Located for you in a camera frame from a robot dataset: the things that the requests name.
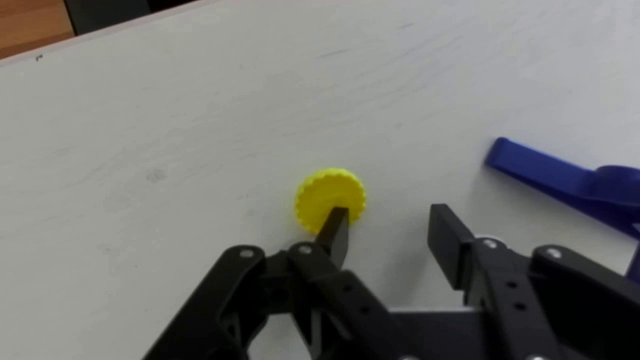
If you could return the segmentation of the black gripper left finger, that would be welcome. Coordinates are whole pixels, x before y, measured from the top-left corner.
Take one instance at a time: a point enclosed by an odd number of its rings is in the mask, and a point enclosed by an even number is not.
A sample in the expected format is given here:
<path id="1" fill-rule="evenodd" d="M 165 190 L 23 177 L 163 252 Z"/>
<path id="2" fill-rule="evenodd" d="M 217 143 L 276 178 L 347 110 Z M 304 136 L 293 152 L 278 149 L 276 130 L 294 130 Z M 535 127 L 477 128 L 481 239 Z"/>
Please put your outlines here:
<path id="1" fill-rule="evenodd" d="M 348 211 L 315 243 L 269 257 L 233 247 L 186 299 L 143 360 L 251 360 L 275 315 L 290 315 L 312 360 L 429 360 L 429 350 L 351 270 Z"/>

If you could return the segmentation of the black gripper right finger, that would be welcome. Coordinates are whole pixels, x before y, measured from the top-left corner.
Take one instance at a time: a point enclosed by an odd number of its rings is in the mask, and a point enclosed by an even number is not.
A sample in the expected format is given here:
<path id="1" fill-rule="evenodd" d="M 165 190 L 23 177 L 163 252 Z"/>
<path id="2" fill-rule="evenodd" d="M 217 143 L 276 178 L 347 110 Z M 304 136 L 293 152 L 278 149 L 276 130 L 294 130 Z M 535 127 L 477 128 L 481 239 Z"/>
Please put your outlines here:
<path id="1" fill-rule="evenodd" d="M 475 236 L 446 205 L 432 205 L 429 248 L 466 306 L 481 308 L 507 360 L 640 360 L 640 287 L 565 247 L 523 257 Z"/>

